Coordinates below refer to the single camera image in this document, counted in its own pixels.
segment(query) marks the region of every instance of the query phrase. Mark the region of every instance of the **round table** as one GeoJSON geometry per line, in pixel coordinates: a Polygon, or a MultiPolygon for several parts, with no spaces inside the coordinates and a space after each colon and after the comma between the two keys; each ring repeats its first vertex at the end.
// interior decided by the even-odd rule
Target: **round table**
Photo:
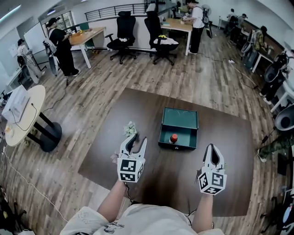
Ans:
{"type": "Polygon", "coordinates": [[[41,149],[45,152],[50,152],[58,145],[62,128],[58,123],[52,123],[42,112],[41,108],[44,104],[46,90],[42,85],[37,85],[28,90],[29,100],[23,111],[23,115],[20,121],[16,123],[7,123],[7,126],[11,126],[13,131],[12,136],[6,134],[6,142],[9,146],[18,145],[26,136],[38,143],[41,149]],[[48,125],[43,128],[37,123],[37,118],[42,118],[48,125]],[[31,129],[35,127],[42,133],[40,139],[30,133],[31,129]]]}

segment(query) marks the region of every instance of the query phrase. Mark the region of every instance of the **red object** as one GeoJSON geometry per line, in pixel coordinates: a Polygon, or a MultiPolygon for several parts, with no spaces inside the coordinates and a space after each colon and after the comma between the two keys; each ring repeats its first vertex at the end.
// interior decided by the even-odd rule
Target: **red object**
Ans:
{"type": "Polygon", "coordinates": [[[178,140],[178,135],[177,134],[172,134],[172,136],[170,137],[170,141],[172,143],[175,143],[178,140]]]}

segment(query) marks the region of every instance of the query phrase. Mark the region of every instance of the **black table leg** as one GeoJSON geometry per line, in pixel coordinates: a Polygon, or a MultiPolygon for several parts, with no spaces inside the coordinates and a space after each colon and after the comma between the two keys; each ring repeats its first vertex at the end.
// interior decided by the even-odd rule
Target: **black table leg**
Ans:
{"type": "Polygon", "coordinates": [[[39,117],[43,119],[49,126],[54,128],[54,124],[42,112],[40,112],[39,117]]]}
{"type": "Polygon", "coordinates": [[[32,135],[31,133],[28,133],[27,135],[31,140],[35,141],[37,144],[39,144],[41,147],[44,145],[44,143],[39,140],[36,136],[32,135]]]}
{"type": "Polygon", "coordinates": [[[37,139],[31,134],[28,136],[39,143],[44,152],[51,152],[57,147],[61,139],[62,128],[58,123],[52,123],[43,113],[40,113],[40,118],[48,123],[48,125],[43,128],[39,123],[35,122],[34,127],[42,133],[40,139],[37,139]]]}

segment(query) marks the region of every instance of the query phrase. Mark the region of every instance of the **light fixture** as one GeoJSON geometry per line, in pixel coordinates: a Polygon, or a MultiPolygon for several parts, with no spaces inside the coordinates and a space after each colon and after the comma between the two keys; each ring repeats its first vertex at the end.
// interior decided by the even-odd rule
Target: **light fixture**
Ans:
{"type": "Polygon", "coordinates": [[[9,17],[11,14],[13,14],[14,12],[16,12],[19,8],[20,8],[21,5],[17,6],[16,8],[12,9],[10,12],[8,12],[5,16],[3,16],[1,19],[0,19],[0,23],[5,20],[7,17],[9,17]]]}
{"type": "Polygon", "coordinates": [[[48,11],[47,15],[51,15],[51,14],[53,14],[54,12],[56,12],[56,10],[52,8],[52,9],[50,9],[50,10],[48,11]]]}

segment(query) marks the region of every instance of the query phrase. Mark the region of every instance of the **window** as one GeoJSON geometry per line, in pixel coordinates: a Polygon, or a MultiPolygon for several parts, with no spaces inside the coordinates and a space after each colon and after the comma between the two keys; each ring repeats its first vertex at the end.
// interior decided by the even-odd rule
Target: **window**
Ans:
{"type": "Polygon", "coordinates": [[[72,13],[70,11],[60,15],[60,16],[57,16],[55,18],[60,18],[59,21],[57,21],[57,27],[59,29],[62,29],[62,30],[65,30],[66,28],[69,28],[71,26],[74,26],[74,20],[73,20],[73,16],[72,16],[72,13]]]}

